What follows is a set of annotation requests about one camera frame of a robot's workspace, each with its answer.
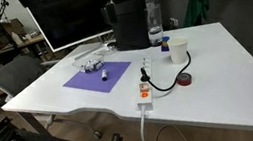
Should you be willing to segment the small white bottle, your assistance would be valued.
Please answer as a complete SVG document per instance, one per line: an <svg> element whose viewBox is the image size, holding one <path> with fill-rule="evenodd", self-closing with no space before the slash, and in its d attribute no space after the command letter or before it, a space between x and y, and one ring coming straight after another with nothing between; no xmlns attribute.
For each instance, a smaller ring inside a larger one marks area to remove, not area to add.
<svg viewBox="0 0 253 141"><path fill-rule="evenodd" d="M107 81L107 80L108 80L107 76L108 76L107 70L106 70L106 69L103 69L103 70L102 70L102 75L101 75L102 80L103 80L103 81Z"/></svg>

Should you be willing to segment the purple placemat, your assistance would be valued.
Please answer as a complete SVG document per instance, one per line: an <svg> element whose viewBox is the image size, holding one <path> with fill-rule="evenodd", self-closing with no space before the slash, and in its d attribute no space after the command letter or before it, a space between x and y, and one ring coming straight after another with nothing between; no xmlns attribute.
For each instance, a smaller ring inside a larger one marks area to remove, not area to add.
<svg viewBox="0 0 253 141"><path fill-rule="evenodd" d="M78 71L70 80L64 83L64 86L109 93L114 88L115 84L118 83L118 80L120 80L130 64L131 63L127 61L112 61L104 63L103 67L95 73L86 74ZM103 69L107 70L107 81L102 80Z"/></svg>

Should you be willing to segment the white power strip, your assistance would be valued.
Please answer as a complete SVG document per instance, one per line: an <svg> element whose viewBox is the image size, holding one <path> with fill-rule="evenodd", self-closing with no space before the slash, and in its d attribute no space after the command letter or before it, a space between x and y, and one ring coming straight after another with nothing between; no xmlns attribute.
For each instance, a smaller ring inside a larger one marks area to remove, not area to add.
<svg viewBox="0 0 253 141"><path fill-rule="evenodd" d="M139 96L137 98L138 108L142 109L145 108L146 111L153 110L153 103L152 103L152 86L148 83L149 79L151 79L150 74L152 72L151 69L152 60L151 58L145 57L142 59L141 65L141 75L139 87Z"/></svg>

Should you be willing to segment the blue and yellow block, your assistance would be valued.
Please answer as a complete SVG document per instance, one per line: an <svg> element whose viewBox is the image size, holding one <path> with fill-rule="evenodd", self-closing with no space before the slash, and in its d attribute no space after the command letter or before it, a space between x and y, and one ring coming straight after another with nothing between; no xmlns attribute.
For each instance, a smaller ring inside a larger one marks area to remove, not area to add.
<svg viewBox="0 0 253 141"><path fill-rule="evenodd" d="M169 51L169 46L168 46L168 43L167 43L167 41L169 39L170 39L169 36L163 37L163 39L162 39L162 46L161 46L161 51L162 52Z"/></svg>

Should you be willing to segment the black coffee machine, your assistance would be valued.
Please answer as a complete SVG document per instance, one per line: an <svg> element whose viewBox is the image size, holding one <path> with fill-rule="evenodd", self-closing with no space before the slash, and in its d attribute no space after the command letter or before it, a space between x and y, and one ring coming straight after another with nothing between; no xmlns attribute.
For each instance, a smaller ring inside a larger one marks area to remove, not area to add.
<svg viewBox="0 0 253 141"><path fill-rule="evenodd" d="M101 8L105 23L112 27L118 50L150 47L145 4L145 0L128 0L119 4L111 0Z"/></svg>

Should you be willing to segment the white paper cup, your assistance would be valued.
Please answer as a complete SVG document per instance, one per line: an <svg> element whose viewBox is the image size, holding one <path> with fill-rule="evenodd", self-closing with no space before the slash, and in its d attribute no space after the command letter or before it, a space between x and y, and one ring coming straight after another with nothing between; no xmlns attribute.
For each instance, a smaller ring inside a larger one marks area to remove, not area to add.
<svg viewBox="0 0 253 141"><path fill-rule="evenodd" d="M174 64L183 64L187 60L187 39L183 37L172 37L167 43L172 59L171 61Z"/></svg>

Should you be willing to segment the red tape roll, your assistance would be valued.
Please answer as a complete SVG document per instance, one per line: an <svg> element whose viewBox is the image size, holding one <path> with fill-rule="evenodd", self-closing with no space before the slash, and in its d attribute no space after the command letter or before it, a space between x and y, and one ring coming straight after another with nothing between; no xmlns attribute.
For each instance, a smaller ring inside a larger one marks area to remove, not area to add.
<svg viewBox="0 0 253 141"><path fill-rule="evenodd" d="M192 76L191 74L186 73L180 73L177 75L177 81L180 86L189 86L192 82Z"/></svg>

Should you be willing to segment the clear water tank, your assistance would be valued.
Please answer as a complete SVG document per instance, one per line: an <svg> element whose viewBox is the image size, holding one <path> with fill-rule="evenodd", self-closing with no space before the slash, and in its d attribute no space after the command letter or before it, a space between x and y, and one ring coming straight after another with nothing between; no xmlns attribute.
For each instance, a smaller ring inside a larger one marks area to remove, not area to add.
<svg viewBox="0 0 253 141"><path fill-rule="evenodd" d="M157 0L145 0L147 8L147 23L149 42L152 46L160 46L163 39L162 16Z"/></svg>

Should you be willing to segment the white framed monitor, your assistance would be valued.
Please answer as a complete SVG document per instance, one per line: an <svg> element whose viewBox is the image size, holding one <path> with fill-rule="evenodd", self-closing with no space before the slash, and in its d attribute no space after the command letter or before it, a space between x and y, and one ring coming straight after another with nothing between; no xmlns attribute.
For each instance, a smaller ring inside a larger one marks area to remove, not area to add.
<svg viewBox="0 0 253 141"><path fill-rule="evenodd" d="M53 52L111 32L101 8L128 0L24 0L25 7Z"/></svg>

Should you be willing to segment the green cloth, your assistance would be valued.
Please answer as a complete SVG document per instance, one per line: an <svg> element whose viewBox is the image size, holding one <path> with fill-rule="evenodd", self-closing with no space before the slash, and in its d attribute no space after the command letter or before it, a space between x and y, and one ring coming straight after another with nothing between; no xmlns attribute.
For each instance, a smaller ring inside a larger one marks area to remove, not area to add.
<svg viewBox="0 0 253 141"><path fill-rule="evenodd" d="M189 0L187 12L185 14L185 27L199 26L202 19L206 19L207 11L209 7L210 0Z"/></svg>

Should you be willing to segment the grey office chair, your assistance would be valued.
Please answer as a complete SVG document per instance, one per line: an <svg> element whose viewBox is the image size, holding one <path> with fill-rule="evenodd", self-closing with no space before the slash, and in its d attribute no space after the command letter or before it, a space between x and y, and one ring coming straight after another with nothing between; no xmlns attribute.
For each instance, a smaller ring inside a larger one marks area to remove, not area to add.
<svg viewBox="0 0 253 141"><path fill-rule="evenodd" d="M15 97L45 71L45 67L33 57L17 57L0 68L0 90Z"/></svg>

